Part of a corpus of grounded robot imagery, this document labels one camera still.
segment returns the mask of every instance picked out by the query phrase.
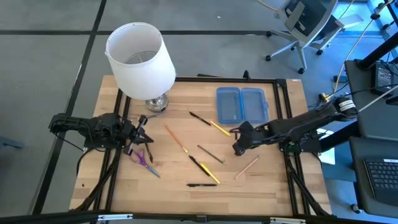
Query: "white lamp shade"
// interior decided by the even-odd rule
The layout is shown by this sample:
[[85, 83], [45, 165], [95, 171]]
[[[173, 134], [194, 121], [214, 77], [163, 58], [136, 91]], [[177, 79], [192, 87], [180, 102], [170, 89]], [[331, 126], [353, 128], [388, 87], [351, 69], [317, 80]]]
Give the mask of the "white lamp shade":
[[105, 55], [117, 86], [131, 98], [151, 100], [174, 84], [174, 65], [160, 31], [150, 24], [135, 22], [117, 28], [108, 38]]

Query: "lamp base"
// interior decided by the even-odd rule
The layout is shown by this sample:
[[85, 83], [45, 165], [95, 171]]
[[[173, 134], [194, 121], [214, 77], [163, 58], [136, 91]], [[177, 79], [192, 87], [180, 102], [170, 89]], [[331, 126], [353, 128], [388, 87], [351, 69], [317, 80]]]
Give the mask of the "lamp base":
[[163, 94], [158, 98], [146, 100], [145, 105], [150, 111], [154, 113], [161, 113], [166, 110], [167, 106], [169, 105], [169, 99], [167, 98], [166, 94]]

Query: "keyboard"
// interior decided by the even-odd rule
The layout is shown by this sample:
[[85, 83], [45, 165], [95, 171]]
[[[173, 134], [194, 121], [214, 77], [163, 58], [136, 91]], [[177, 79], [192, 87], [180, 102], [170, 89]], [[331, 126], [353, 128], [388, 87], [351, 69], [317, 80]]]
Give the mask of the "keyboard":
[[398, 206], [398, 159], [365, 159], [364, 164], [373, 197], [381, 203]]

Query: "blue plastic container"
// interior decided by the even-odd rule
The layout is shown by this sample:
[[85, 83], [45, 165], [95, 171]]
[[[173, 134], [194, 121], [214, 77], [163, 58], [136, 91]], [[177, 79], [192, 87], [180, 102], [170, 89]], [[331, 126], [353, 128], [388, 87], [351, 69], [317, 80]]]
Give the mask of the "blue plastic container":
[[268, 102], [260, 88], [243, 88], [241, 90], [244, 108], [244, 120], [253, 124], [268, 122]]
[[239, 124], [244, 120], [241, 90], [219, 87], [216, 92], [217, 115], [220, 124]]

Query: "wooden table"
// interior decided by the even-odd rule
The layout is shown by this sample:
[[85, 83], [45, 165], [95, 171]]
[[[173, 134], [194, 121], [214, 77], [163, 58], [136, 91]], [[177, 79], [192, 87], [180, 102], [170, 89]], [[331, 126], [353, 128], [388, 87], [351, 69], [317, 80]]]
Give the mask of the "wooden table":
[[[206, 120], [217, 121], [216, 89], [221, 86], [256, 87], [264, 90], [269, 104], [269, 119], [277, 119], [273, 87], [266, 83], [203, 83], [175, 82], [169, 91], [169, 107], [162, 116], [150, 119], [144, 126], [146, 133], [155, 141], [150, 144], [154, 157], [153, 167], [161, 178], [143, 166], [131, 162], [122, 154], [114, 189], [112, 211], [165, 214], [207, 215], [278, 215], [291, 216], [290, 197], [283, 155], [278, 145], [261, 146], [235, 156], [232, 145], [234, 137], [226, 137], [221, 131], [207, 126], [189, 115], [193, 111]], [[300, 80], [287, 80], [293, 116], [307, 111], [307, 104]], [[113, 112], [116, 93], [114, 78], [105, 75], [99, 91], [94, 116]], [[286, 116], [283, 97], [282, 111]], [[129, 119], [137, 124], [141, 114], [152, 114], [143, 101], [132, 100]], [[217, 187], [187, 187], [187, 183], [213, 183], [188, 158], [180, 146], [164, 128], [178, 136], [189, 153], [204, 162], [221, 181]], [[222, 126], [226, 129], [235, 126]], [[225, 159], [223, 165], [197, 148], [200, 144], [216, 156]], [[261, 158], [243, 175], [234, 176], [257, 155]], [[329, 200], [317, 158], [311, 154], [301, 155], [305, 183], [315, 199], [328, 212]], [[79, 206], [96, 185], [100, 175], [103, 153], [92, 151], [81, 162], [70, 208]], [[302, 201], [296, 188], [299, 210]], [[104, 208], [103, 192], [101, 208]]]

